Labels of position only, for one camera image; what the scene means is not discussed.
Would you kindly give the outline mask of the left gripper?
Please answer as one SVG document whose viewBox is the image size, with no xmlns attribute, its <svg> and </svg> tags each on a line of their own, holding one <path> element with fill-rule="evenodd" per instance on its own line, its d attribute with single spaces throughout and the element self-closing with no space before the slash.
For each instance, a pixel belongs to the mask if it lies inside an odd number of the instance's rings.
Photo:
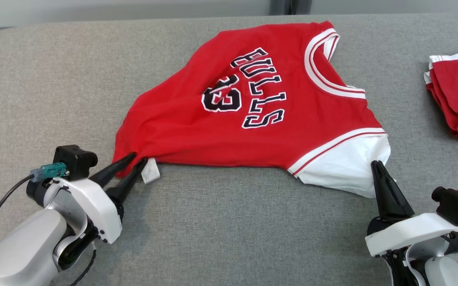
<svg viewBox="0 0 458 286">
<path fill-rule="evenodd" d="M 99 231 L 105 243 L 113 244 L 122 232 L 122 223 L 116 205 L 122 205 L 131 192 L 148 158 L 141 158 L 131 172 L 118 185 L 104 188 L 116 174 L 125 170 L 132 163 L 137 153 L 127 154 L 119 161 L 93 174 L 89 179 L 67 181 L 64 178 L 53 179 L 53 208 L 65 217 L 68 223 L 78 231 L 78 237 L 87 229 L 90 221 Z"/>
</svg>

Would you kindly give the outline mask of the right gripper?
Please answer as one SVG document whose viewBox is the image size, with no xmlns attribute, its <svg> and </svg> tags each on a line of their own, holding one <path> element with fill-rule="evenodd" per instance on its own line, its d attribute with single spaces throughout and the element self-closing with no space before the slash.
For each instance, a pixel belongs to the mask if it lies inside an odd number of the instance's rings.
<svg viewBox="0 0 458 286">
<path fill-rule="evenodd" d="M 371 171 L 379 216 L 407 218 L 365 237 L 369 253 L 389 268 L 388 286 L 458 286 L 458 226 L 436 213 L 412 217 L 382 161 L 372 161 Z"/>
</svg>

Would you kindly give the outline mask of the red white basketball jersey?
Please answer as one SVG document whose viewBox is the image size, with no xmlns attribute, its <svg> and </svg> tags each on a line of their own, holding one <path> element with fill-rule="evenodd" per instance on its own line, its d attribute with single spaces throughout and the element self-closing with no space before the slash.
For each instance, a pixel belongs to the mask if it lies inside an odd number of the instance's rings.
<svg viewBox="0 0 458 286">
<path fill-rule="evenodd" d="M 135 100 L 113 159 L 278 167 L 374 198 L 371 162 L 387 163 L 391 148 L 364 89 L 330 64 L 339 39 L 327 21 L 221 31 Z"/>
</svg>

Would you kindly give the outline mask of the wide white partition panel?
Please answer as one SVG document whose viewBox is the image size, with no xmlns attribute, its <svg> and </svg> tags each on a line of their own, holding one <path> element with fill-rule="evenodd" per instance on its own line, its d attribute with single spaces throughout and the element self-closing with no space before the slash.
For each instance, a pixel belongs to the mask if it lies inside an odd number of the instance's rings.
<svg viewBox="0 0 458 286">
<path fill-rule="evenodd" d="M 271 0 L 0 0 L 0 28 L 69 21 L 268 15 Z"/>
</svg>

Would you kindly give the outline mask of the narrow white partition panel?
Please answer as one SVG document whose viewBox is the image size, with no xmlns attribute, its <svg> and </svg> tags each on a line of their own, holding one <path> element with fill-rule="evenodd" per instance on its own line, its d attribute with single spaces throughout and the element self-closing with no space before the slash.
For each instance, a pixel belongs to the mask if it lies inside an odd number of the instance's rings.
<svg viewBox="0 0 458 286">
<path fill-rule="evenodd" d="M 312 0 L 310 14 L 458 13 L 458 0 Z"/>
</svg>

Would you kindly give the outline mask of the grey metal partition post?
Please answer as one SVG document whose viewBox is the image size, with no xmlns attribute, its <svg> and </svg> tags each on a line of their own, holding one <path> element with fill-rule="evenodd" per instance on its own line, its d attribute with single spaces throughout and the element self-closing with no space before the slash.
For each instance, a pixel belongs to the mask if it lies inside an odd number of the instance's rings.
<svg viewBox="0 0 458 286">
<path fill-rule="evenodd" d="M 269 15 L 308 15 L 313 0 L 270 0 Z"/>
</svg>

